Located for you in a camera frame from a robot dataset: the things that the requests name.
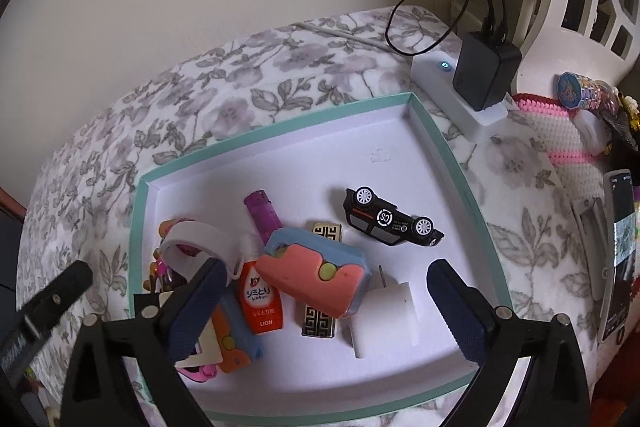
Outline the purple lighter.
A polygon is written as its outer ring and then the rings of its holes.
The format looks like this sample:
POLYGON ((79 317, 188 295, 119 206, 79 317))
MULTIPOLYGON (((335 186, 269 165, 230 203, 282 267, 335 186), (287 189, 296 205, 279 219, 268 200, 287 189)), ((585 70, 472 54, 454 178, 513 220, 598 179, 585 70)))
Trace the purple lighter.
POLYGON ((266 245, 272 233, 282 228, 282 222, 272 207, 267 193, 264 190, 255 191, 248 194, 243 202, 262 243, 266 245))

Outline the coral blue toy case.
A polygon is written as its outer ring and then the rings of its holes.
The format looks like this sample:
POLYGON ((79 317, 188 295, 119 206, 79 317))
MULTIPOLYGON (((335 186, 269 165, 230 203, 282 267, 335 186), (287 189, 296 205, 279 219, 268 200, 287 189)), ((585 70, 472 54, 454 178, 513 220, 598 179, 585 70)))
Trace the coral blue toy case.
POLYGON ((336 319, 355 314, 369 287, 371 270, 360 249, 300 228, 274 231, 256 262, 264 280, 336 319), (326 282, 326 306, 312 300, 326 282))

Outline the white power strip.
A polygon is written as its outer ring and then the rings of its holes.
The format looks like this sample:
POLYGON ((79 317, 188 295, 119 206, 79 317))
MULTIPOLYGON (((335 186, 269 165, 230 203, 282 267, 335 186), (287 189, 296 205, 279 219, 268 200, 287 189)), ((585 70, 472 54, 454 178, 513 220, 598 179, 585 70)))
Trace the white power strip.
POLYGON ((508 108, 502 101, 480 112, 454 90, 458 59, 442 50, 433 50, 412 59, 411 79, 455 124, 465 139, 480 144, 506 127, 508 108))

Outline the orange blue toy block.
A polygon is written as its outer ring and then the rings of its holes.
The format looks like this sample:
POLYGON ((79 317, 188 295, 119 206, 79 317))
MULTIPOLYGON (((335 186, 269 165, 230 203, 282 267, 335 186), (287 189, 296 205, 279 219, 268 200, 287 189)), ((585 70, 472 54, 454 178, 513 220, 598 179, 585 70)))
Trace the orange blue toy block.
POLYGON ((230 374, 260 360, 264 346, 248 327, 233 291, 227 288, 212 313, 212 322, 222 361, 222 373, 230 374))

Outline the white tape roll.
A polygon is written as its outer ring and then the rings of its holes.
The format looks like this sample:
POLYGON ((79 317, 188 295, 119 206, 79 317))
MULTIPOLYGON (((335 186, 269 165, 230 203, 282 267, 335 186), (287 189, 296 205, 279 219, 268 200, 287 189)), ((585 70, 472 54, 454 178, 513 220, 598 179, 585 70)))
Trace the white tape roll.
POLYGON ((219 260, 227 270, 227 283, 237 280, 244 259, 239 242, 213 225, 182 221, 174 225, 160 243, 160 259, 188 282, 209 259, 219 260))

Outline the pink kids watch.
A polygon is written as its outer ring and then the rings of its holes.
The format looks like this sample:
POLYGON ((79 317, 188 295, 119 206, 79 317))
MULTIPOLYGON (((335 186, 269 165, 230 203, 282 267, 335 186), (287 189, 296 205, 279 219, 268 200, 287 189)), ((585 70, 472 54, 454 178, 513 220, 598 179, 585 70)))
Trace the pink kids watch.
POLYGON ((177 371, 190 381, 203 384, 218 374, 218 364, 221 357, 206 357, 204 353, 195 353, 175 364, 177 371))

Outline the paw patrol dog toy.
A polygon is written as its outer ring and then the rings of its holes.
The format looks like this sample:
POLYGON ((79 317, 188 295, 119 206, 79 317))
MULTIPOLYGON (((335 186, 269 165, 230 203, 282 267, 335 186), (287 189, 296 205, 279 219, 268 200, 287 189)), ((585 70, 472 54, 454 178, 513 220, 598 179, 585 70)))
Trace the paw patrol dog toy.
MULTIPOLYGON (((175 218, 163 221, 158 226, 158 235, 163 241, 168 235, 170 229, 180 222, 190 221, 190 218, 175 218)), ((180 274, 170 269, 162 259, 160 259, 160 251, 155 249, 153 260, 149 265, 149 273, 142 282, 142 288, 149 294, 159 294, 165 291, 173 291, 174 289, 186 285, 186 280, 180 274)))

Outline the grey hair clip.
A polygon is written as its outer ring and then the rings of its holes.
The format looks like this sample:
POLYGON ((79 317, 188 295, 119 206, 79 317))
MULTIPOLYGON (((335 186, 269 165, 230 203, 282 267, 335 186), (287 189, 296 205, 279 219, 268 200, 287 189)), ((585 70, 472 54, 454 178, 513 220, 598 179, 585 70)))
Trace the grey hair clip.
POLYGON ((572 206, 587 258, 592 298, 594 301, 601 301, 608 280, 608 236, 604 205, 600 197, 586 197, 575 199, 572 206))

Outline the black charger cube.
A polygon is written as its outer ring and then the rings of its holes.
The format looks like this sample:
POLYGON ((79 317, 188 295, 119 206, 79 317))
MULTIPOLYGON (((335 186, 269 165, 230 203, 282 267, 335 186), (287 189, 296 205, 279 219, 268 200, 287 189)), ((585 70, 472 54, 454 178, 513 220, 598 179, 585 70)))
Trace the black charger cube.
POLYGON ((221 349, 213 324, 213 317, 209 317, 204 329, 198 336, 192 353, 183 360, 175 363, 175 367, 195 367, 217 365, 222 362, 221 349))

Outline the red stain remover bottle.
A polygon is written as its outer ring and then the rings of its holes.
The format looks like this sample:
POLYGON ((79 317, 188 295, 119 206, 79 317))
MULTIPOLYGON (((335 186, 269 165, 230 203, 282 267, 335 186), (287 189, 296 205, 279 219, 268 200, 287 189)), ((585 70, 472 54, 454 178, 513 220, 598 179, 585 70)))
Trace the red stain remover bottle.
POLYGON ((262 335, 283 329, 280 293, 256 269, 256 262, 262 254, 260 239, 252 234, 243 235, 239 250, 244 263, 236 295, 250 331, 255 335, 262 335))

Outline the smartphone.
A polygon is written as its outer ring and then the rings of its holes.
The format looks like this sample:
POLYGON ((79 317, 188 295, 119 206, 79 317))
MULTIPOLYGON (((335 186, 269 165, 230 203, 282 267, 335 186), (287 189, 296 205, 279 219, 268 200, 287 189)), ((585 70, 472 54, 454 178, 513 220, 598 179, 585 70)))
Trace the smartphone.
POLYGON ((626 323, 636 266, 637 221, 634 184, 628 169, 604 175, 605 288, 600 311, 599 340, 605 343, 626 323))

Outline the gold black patterned lighter box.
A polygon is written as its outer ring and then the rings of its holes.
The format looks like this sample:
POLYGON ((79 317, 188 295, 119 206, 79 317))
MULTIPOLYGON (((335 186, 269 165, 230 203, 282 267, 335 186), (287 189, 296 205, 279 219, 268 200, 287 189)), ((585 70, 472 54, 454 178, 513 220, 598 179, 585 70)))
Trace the gold black patterned lighter box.
MULTIPOLYGON (((316 222, 311 232, 331 239, 331 241, 341 243, 343 228, 339 223, 334 222, 316 222)), ((326 306, 326 282, 318 284, 319 289, 314 290, 315 303, 322 303, 322 307, 326 306)), ((306 303, 303 314, 302 326, 300 332, 304 337, 329 339, 335 336, 336 318, 330 314, 319 310, 315 305, 306 303)))

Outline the white wall charger plug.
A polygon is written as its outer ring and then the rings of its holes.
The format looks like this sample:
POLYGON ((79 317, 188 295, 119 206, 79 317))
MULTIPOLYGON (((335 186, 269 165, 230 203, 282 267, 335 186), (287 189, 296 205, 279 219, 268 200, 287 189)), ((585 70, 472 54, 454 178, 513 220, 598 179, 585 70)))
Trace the white wall charger plug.
POLYGON ((349 332, 357 359, 404 351, 420 343, 418 314, 410 285, 389 279, 378 266, 380 283, 367 291, 350 318, 349 332))

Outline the black toy car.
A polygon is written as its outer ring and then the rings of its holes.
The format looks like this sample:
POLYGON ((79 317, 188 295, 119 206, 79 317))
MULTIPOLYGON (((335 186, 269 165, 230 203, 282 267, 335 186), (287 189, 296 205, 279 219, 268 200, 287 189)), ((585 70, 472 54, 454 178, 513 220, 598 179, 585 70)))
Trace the black toy car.
POLYGON ((445 234, 435 228, 431 218, 409 216, 395 204, 378 197, 371 187, 346 190, 343 209, 348 224, 386 246, 411 243, 435 247, 445 234))

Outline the round colourful candy tube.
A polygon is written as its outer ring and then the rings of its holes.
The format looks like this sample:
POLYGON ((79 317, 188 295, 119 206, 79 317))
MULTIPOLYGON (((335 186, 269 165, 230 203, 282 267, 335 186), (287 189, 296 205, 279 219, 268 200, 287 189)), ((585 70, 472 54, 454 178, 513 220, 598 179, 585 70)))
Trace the round colourful candy tube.
POLYGON ((556 77, 555 94, 560 104, 569 110, 607 110, 612 114, 620 110, 620 100, 613 87, 574 72, 563 72, 556 77))

